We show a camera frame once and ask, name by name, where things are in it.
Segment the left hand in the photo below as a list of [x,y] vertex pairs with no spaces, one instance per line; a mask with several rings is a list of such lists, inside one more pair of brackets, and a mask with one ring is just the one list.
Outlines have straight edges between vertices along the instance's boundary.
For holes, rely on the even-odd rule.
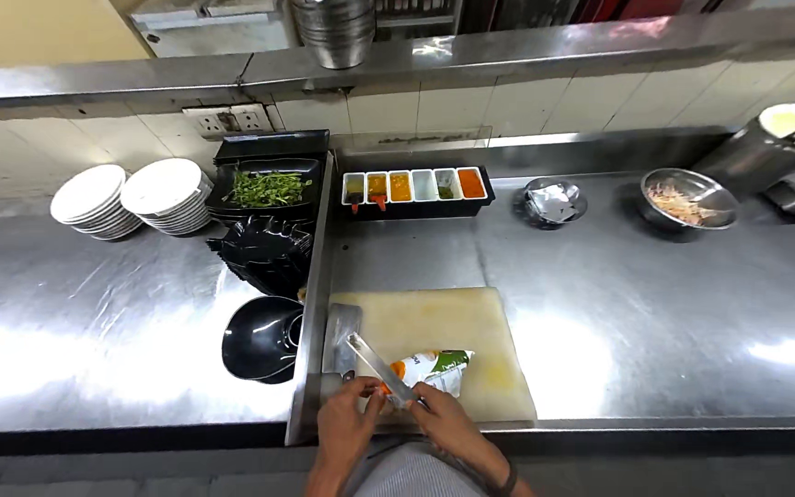
[[[378,378],[359,376],[342,385],[318,412],[318,458],[327,472],[348,478],[354,464],[367,449],[375,429],[376,417],[385,405]],[[358,397],[369,397],[367,409],[358,411]]]

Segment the stainless steel bowl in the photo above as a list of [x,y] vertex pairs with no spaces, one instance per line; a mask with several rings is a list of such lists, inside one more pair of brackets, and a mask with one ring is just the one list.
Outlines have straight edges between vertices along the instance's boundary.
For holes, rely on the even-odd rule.
[[568,181],[533,179],[523,188],[524,208],[531,222],[564,225],[588,211],[588,199]]
[[346,69],[366,58],[376,32],[373,0],[292,0],[305,46],[328,69]]
[[[680,220],[658,207],[649,197],[653,186],[673,186],[689,201],[695,202],[702,209],[710,209],[712,215],[705,217],[699,224]],[[690,230],[724,230],[737,220],[738,201],[729,190],[723,188],[707,176],[686,169],[656,169],[643,176],[639,182],[642,198],[639,200],[639,212],[644,219],[668,231]]]

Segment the knife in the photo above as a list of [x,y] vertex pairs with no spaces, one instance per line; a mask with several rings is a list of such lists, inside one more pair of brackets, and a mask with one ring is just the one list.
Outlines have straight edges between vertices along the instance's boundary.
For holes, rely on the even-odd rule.
[[385,364],[385,361],[382,361],[380,356],[376,355],[370,348],[370,345],[367,345],[364,339],[360,338],[358,333],[350,333],[346,337],[346,342],[368,366],[376,371],[382,383],[384,383],[389,390],[392,390],[392,394],[397,397],[401,406],[406,405],[406,401],[421,401],[420,397],[415,394],[401,378],[398,378],[397,374],[392,371],[392,368]]

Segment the sauce container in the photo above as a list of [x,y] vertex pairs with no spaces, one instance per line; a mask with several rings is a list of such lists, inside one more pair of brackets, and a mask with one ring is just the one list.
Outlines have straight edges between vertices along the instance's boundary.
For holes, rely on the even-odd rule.
[[458,174],[455,169],[436,169],[435,182],[437,186],[437,200],[463,200],[462,186],[458,183]]
[[437,200],[437,183],[435,172],[430,169],[412,171],[413,196],[416,202],[435,202]]
[[476,167],[459,167],[456,169],[456,174],[464,198],[487,198],[487,190],[483,187],[483,178]]
[[389,171],[389,202],[412,202],[413,180],[409,171]]
[[363,173],[343,174],[342,204],[350,205],[352,212],[358,212],[358,205],[364,203],[366,192],[367,175]]
[[367,201],[375,203],[379,209],[385,210],[389,198],[389,181],[386,173],[367,173]]

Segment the electrical socket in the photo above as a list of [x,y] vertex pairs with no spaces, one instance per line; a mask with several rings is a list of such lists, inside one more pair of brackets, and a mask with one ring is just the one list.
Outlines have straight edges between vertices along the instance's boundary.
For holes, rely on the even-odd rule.
[[204,138],[226,136],[232,118],[229,107],[193,107],[183,109],[183,115]]
[[242,133],[248,131],[274,131],[269,115],[262,104],[240,104],[231,107]]
[[222,138],[227,134],[253,131],[274,131],[262,104],[240,104],[232,107],[190,107],[183,109],[203,138]]

